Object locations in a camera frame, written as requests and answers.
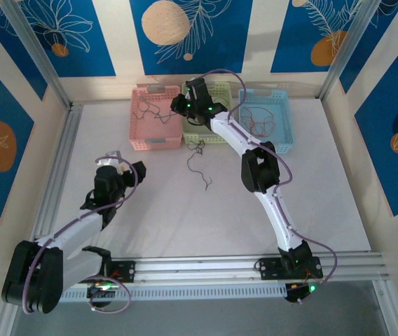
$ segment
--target pink basket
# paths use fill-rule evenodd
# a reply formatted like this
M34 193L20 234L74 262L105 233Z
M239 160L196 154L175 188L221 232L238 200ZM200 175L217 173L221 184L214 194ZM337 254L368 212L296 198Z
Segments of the pink basket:
M182 117L171 111L173 98L180 93L178 86L148 86L132 90L129 141L136 151L178 148L182 140ZM144 110L158 112L158 116Z

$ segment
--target blue basket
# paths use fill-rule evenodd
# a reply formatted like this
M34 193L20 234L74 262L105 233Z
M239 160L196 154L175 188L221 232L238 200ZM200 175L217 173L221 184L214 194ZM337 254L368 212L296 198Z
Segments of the blue basket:
M287 154L294 145L291 106L284 90L247 89L240 106L240 125L258 140L271 141L277 154ZM238 93L242 101L243 90Z

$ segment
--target cable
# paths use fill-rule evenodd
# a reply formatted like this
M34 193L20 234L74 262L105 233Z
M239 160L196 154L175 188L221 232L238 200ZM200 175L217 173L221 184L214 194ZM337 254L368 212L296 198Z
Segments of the cable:
M86 280L95 280L95 281L109 281L109 282L113 282L114 284L117 284L118 286L120 286L122 289L124 289L124 291L128 294L129 296L129 300L126 302L124 307L121 307L120 309L117 310L102 310L102 309L98 309L93 305L93 298L96 296L96 294L98 293L102 293L102 290L97 291L95 294L93 294L90 297L90 301L88 301L88 304L90 305L90 308L94 311L94 312L98 312L101 314L117 314L117 313L121 313L124 312L129 306L130 306L130 300L131 300L131 295L130 295L130 291L129 289L124 286L123 283L121 283L120 281L118 281L117 279L111 278L109 276L89 276Z
M277 204L278 209L280 210L280 213L281 213L285 223L287 224L288 230L291 231L292 233L294 233L297 237L305 240L306 242L310 242L310 243L313 243L315 245L321 246L321 247L323 247L324 249L327 249L328 251L330 251L333 254L333 257L334 257L333 268L331 268L330 273L328 273L328 275L322 281L321 285L324 285L333 276L333 273L336 271L336 268L338 267L338 256L336 255L336 252L331 247L329 247L329 246L327 246L327 245L325 245L323 243L319 243L318 241L315 241L315 240L313 240L311 238L307 238L307 237L303 236L302 234L299 234L297 232L297 230L295 230L295 229L293 229L291 227L291 223L288 221L288 218L286 217L286 214L284 213L284 210L282 208L282 204L280 203L279 197L277 196L277 189L279 187L281 187L281 186L284 186L284 185L286 185L288 183L291 183L291 181L292 181L292 171L288 167L287 163L277 153L275 153L273 150L271 150L271 149L269 149L269 148L267 148L267 147L265 147L265 146L263 146L263 145L261 145L259 143L254 143L253 141L250 141L250 144L254 145L254 146L257 146L258 148L261 148L261 149L265 150L266 152L268 152L269 154L271 154L274 158L276 158L278 161L280 161L282 163L283 167L288 172L289 178L286 181L283 181L283 182L277 184L274 187L274 193L273 193L274 197L275 197L275 203Z
M258 138L266 138L274 132L275 126L277 126L277 124L274 122L275 114L264 107L258 106L253 106L250 108L243 107L243 109L246 110L247 115L240 115L240 121L244 123L245 128L251 135ZM261 109L268 115L263 121L255 121L252 109Z
M144 118L144 115L145 115L146 113L149 112L149 113L152 113L152 114L154 115L154 119L160 119L160 121L162 122L162 124L166 124L168 121L170 121L170 119L171 119L172 116L176 116L176 115L177 115L177 113L171 113L171 111L170 111L170 114L161 115L161 114L160 114L161 109L160 109L159 106L157 106L157 105L155 105L155 104L152 104L151 102L149 102L149 101L148 101L146 98L144 98L144 97L141 97L141 96L140 96L138 99L139 99L140 101L139 101L138 104L137 104L137 108L138 108L138 111L143 112L143 114L142 114L141 117L139 117L134 111L132 111L132 114L133 114L133 115L136 117L136 119L138 119L138 120L143 119L143 118ZM144 103L144 104L147 105L147 108L146 108L145 110L143 110L143 109L140 108L140 102L142 102L142 103ZM158 109L158 111L157 111L157 112L152 111L152 110L151 110L151 106L154 106L156 109Z
M204 77L206 77L206 75L215 74L216 72L226 72L226 73L228 73L228 74L234 75L234 76L240 81L240 83L241 83L241 85L242 85L243 92L244 92L241 101L240 101L234 108L232 108L232 109L228 112L227 122L230 122L230 117L232 116L232 114L233 114L236 110L238 110L238 109L240 108L240 106L246 101L246 97L247 97L247 88L246 88L246 85L245 85L244 81L242 80L242 78L239 77L239 75L237 75L235 72L233 72L233 71L231 71L231 70L228 70L228 69L219 68L219 69L211 70L211 71L208 71L208 72L204 73L203 75L199 76L198 78L204 78Z
M122 203L124 203L125 201L127 201L135 192L135 190L137 189L138 186L138 173L137 170L134 168L134 166L132 166L130 164L130 162L128 162L127 160L124 160L121 157L117 157L117 156L102 156L99 157L95 160L96 163L98 163L100 160L104 160L104 159L117 159L120 163L124 162L125 164L127 164L129 166L129 168L132 170L132 173L135 176L135 184L134 184L134 188L130 191L129 195L127 197L124 197L123 199L112 203L112 204L108 204L108 205L104 205L101 206L97 209L91 210L85 214L83 214L81 217L79 218L75 218L74 220L72 220L70 223L66 224L62 229L60 229L59 231L57 231L54 235L53 238L48 239L45 244L43 244L43 246L39 249L39 251L37 252L36 256L34 257L31 266L29 266L29 270L25 279L25 285L23 287L23 294L22 294L22 308L23 308L23 312L27 315L31 314L32 312L34 312L32 309L30 309L27 306L27 300L28 300L28 293L29 293L29 283L31 282L31 277L34 273L34 270L36 269L37 263L39 262L40 257L42 256L43 252L45 251L45 249L53 242L55 241L55 239L57 239L62 233L64 233L65 231L67 231L69 228L71 228L73 225L75 225L77 222L83 220L85 217L88 217L92 214L95 214L99 211L111 208L111 207L115 207L117 205L121 205Z
M194 147L194 148L190 148L190 144L193 144L193 145L196 145L196 147ZM202 176L202 180L205 182L205 190L207 190L207 188L208 188L208 186L210 185L210 184L212 184L213 183L213 180L212 180L212 178L210 177L210 182L208 182L206 179L205 179L205 176L204 176L204 173L202 173L201 171L198 171L198 170L193 170L191 167L190 167L190 160L194 157L194 155L196 155L196 154L203 154L203 148L205 147L205 142L203 141L203 140L199 140L199 142L198 143L194 143L194 142L192 142L192 141L190 141L190 142L188 142L188 144L186 145L186 147L191 151L195 151L192 155L191 155L191 157L186 161L186 166L188 167L188 169L190 169L190 171L192 171L193 173L198 173L198 174L200 174L201 176Z
M236 109L238 109L238 108L245 102L245 100L246 100L246 98L247 98L247 88L246 88L246 85L245 85L244 81L241 79L241 77L239 77L239 75L237 75L235 72L233 72L233 71L231 71L231 70L228 70L228 69L221 69L221 68L220 68L220 69L211 70L211 71L208 71L207 73L204 73L203 75L199 76L199 78L203 78L203 77L205 77L206 75L215 74L216 72L226 72L226 73L228 73L228 74L233 74L233 75L240 81L240 83L241 83L241 86L242 86L242 89L243 89L243 96L242 96L242 99L241 99L241 101L240 101L239 104L237 104L234 108L232 108L232 109L228 112L227 122L229 123L229 125L230 125L236 132L238 132L238 133L242 136L242 138L244 138L246 141L249 141L249 137L248 137L243 131L241 131L238 127L236 127L233 123L231 123L231 116L232 116L232 113L235 112ZM288 218L286 217L286 214L284 213L284 210L283 210L283 208L282 208L282 205L281 205L281 203L280 203L280 200L278 199L278 196L277 196L277 193L276 193L276 192L277 192L277 190L278 190L278 188L279 188L280 186L284 186L284 185L286 185L286 184L288 184L288 183L290 183L290 182L292 181L292 171L291 171L291 169L289 168L289 166L287 165L287 163L286 163L277 153L274 153L271 149L269 149L269 148L267 148L267 147L265 147L265 146L263 146L263 145L261 145L261 144L259 144L259 143L255 143L255 142L253 142L253 141L250 141L250 144L253 145L253 146L256 146L256 147L258 147L258 148L261 148L261 149L265 150L266 152L268 152L269 154L271 154L274 158L276 158L278 161L280 161L280 162L282 163L282 165L284 166L284 168L285 168L285 169L287 170L287 172L288 172L289 178L288 178L286 181L283 181L283 182L277 184L277 185L274 187L275 203L277 204L278 209L280 210L280 213L281 213L282 217L284 218L285 223L287 224L288 230L291 231L292 233L294 233L297 237L299 237L299 238L305 240L306 242L310 242L310 243L316 244L316 245L318 245L318 246L321 246L321 247L325 248L326 250L330 251L330 252L333 254L333 257L334 257L334 265L333 265L333 268L331 268L330 273L328 273L328 275L325 277L325 279L324 279L324 280L322 281L322 283L321 283L321 285L325 284L325 283L328 282L328 280L333 276L333 273L336 271L336 268L338 267L338 256L336 255L336 252L335 252L331 247L329 247L329 246L327 246L327 245L325 245L325 244L323 244L323 243L319 243L318 241L315 241L315 240L313 240L313 239L311 239L311 238L307 238L307 237L305 237L305 236L299 234L299 233L297 232L297 230L295 230L295 229L293 229L293 228L291 227L291 223L288 221Z

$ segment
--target brown wire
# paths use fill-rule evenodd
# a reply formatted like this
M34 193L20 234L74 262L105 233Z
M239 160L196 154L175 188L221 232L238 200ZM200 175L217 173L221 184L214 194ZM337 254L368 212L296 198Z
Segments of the brown wire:
M241 116L241 122L251 135L258 138L266 138L274 132L275 126L277 125L274 122L275 114L264 107L243 107L243 109L246 110L247 115ZM261 109L268 115L263 121L255 120L253 109Z

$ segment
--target plastic basket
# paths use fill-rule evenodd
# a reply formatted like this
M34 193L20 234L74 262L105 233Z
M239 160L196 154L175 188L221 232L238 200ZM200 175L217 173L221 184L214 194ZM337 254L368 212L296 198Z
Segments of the plastic basket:
M207 89L213 102L223 104L228 110L232 107L232 94L230 85L227 82L209 82ZM186 94L185 83L182 85L182 94ZM219 135L210 131L206 126L193 126L188 123L186 118L183 119L184 139L186 143L198 143L203 140L206 144L226 144L226 141Z
M129 123L129 141L136 151L153 149L178 148L182 140L182 117L171 111L173 98L180 93L178 86L148 86L132 90ZM159 115L141 110L148 107L155 112L158 109L149 106L154 104L160 108Z
M238 93L241 102L244 92ZM260 141L271 141L277 154L287 154L294 145L294 128L288 92L247 89L239 108L239 123Z

